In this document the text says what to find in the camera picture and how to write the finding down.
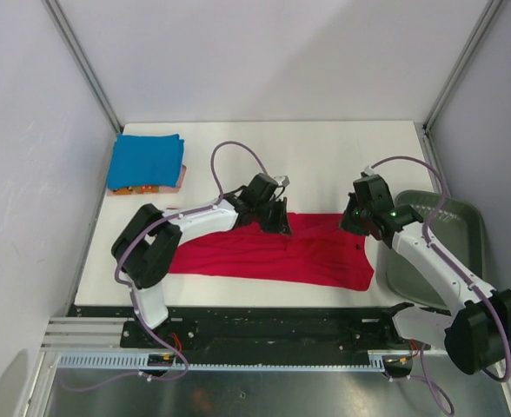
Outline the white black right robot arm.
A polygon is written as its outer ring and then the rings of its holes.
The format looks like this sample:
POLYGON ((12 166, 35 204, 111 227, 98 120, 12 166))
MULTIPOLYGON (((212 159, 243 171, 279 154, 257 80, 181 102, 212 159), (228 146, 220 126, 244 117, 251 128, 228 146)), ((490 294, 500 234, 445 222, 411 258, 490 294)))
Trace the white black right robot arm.
POLYGON ((502 381, 511 373, 511 290, 496 290, 459 261, 429 231, 411 206, 394 203, 386 181, 362 174, 348 195, 340 228, 371 236, 408 261, 441 297, 445 308, 411 302, 388 309, 378 327, 380 342, 399 348, 413 339, 443 348, 464 374, 505 363, 502 381))

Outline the red t shirt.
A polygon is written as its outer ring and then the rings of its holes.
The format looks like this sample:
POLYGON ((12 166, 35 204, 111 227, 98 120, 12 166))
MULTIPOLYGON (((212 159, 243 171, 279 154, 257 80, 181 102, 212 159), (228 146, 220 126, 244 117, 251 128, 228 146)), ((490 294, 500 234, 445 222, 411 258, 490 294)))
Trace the red t shirt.
POLYGON ((289 213, 291 235, 266 234, 256 224, 205 235, 179 246, 169 271, 366 291, 374 269, 365 238, 341 230, 341 218, 289 213))

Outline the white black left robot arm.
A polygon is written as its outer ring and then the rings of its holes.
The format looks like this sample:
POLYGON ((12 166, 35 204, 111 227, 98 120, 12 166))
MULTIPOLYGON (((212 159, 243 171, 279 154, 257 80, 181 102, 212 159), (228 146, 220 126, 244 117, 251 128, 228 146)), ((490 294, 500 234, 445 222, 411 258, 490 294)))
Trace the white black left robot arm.
POLYGON ((111 248, 116 260, 115 281, 129 289, 139 336, 153 348, 169 337, 169 309, 163 278, 180 246, 214 233, 258 224, 268 234, 290 235, 287 176, 255 175, 249 185, 221 192, 211 202, 189 209, 163 212, 148 203, 141 206, 111 248))

